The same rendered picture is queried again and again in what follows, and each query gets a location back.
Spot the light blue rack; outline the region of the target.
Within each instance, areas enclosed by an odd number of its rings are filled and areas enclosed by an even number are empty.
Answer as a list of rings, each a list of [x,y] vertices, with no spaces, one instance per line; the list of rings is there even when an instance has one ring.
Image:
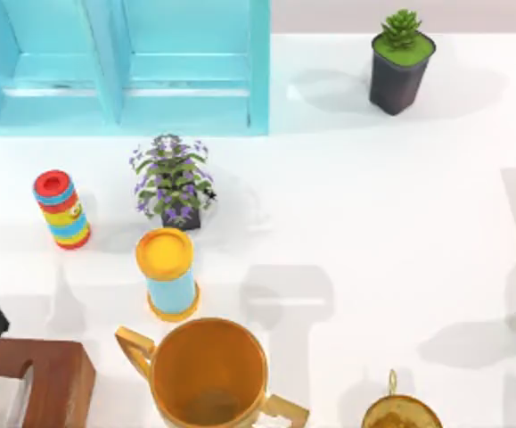
[[[0,0],[0,136],[264,135],[271,0]]]

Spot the large gold trophy cup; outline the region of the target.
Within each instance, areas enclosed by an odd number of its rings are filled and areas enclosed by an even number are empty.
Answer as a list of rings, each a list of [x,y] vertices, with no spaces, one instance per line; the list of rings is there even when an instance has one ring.
[[[188,321],[160,343],[124,326],[120,348],[150,386],[168,428],[254,428],[262,415],[305,428],[307,409],[268,394],[266,354],[257,338],[233,321]]]

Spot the small gold trophy cup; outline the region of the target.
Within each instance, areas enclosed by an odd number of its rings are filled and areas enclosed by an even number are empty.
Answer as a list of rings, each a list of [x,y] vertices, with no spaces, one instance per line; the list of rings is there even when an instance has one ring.
[[[397,393],[397,373],[389,370],[388,393],[366,410],[361,428],[444,428],[436,413],[419,399]]]

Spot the blue can with yellow lid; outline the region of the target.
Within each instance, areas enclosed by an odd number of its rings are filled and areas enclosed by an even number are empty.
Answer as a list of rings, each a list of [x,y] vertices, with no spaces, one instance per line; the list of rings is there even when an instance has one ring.
[[[181,322],[197,309],[200,287],[193,272],[191,238],[177,228],[156,228],[135,247],[137,266],[146,278],[147,301],[163,321]]]

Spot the stack of coloured rings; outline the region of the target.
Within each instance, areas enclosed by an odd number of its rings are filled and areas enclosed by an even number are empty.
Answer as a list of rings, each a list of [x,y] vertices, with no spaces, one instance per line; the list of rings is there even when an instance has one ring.
[[[70,176],[48,170],[36,178],[32,189],[55,243],[64,250],[84,246],[91,227]]]

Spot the purple flower plant black pot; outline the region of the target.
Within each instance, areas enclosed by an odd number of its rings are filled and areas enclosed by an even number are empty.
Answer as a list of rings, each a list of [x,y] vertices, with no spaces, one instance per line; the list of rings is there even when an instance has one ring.
[[[201,213],[217,199],[214,179],[205,170],[208,157],[202,141],[172,134],[133,150],[129,164],[137,175],[136,209],[147,218],[159,217],[164,227],[199,229]]]

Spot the brown wooden tissue box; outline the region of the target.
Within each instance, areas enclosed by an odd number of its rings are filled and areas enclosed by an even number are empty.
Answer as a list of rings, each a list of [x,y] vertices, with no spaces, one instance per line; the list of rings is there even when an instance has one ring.
[[[33,381],[20,428],[86,428],[95,369],[82,343],[0,339],[0,377]]]

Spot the succulent in dark grey pot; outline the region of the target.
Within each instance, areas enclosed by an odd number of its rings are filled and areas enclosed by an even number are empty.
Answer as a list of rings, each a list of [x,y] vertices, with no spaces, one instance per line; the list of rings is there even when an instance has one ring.
[[[435,42],[421,33],[417,12],[400,9],[381,24],[372,40],[369,100],[396,116],[414,103]]]

